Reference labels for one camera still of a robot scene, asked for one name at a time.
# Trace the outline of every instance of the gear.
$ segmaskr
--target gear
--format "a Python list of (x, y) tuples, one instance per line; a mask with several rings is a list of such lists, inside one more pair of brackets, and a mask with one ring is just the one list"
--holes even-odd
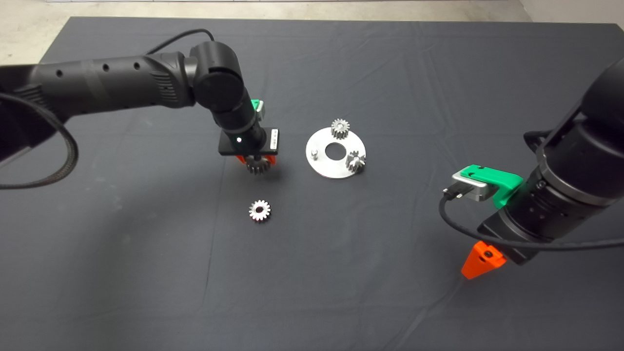
[(359, 172), (366, 165), (366, 155), (359, 155), (359, 151), (352, 151), (347, 156), (346, 166), (353, 173)]
[(245, 156), (247, 170), (252, 174), (262, 174), (269, 170), (271, 162), (266, 157)]
[(349, 122), (344, 119), (335, 119), (331, 123), (331, 135), (336, 139), (344, 139), (349, 133)]
[(263, 222), (271, 215), (271, 205), (267, 201), (254, 201), (249, 207), (249, 217), (256, 222)]

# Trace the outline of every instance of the aluminum disc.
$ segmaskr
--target aluminum disc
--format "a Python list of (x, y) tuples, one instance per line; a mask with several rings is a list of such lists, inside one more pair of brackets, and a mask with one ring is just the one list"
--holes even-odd
[[(351, 151), (359, 151), (360, 155), (366, 155), (364, 143), (353, 131), (349, 131), (344, 139), (336, 139), (331, 133), (331, 127), (328, 127), (312, 134), (306, 145), (308, 163), (323, 177), (333, 179), (351, 177), (355, 173), (346, 166), (347, 156)], [(346, 150), (344, 157), (340, 160), (332, 160), (325, 153), (327, 146), (333, 143), (342, 145)], [(316, 151), (316, 159), (312, 156), (313, 151)]]

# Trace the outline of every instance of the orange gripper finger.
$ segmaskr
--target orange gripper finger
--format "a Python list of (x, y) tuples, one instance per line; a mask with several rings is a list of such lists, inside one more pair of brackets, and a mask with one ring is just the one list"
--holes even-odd
[(500, 268), (507, 259), (494, 246), (480, 241), (472, 247), (464, 266), (462, 274), (468, 279), (478, 277), (484, 273)]

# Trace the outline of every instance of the gear hole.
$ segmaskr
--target gear hole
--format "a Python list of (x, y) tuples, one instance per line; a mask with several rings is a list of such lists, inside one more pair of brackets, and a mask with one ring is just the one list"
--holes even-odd
[(337, 142), (332, 142), (325, 148), (325, 154), (327, 155), (327, 157), (334, 161), (340, 161), (346, 156), (347, 150), (341, 144), (338, 144)]

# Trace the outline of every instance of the sticker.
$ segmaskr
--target sticker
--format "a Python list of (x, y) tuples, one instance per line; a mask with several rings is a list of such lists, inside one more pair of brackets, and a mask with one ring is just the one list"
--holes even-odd
[(271, 150), (277, 150), (277, 137), (279, 129), (271, 129)]

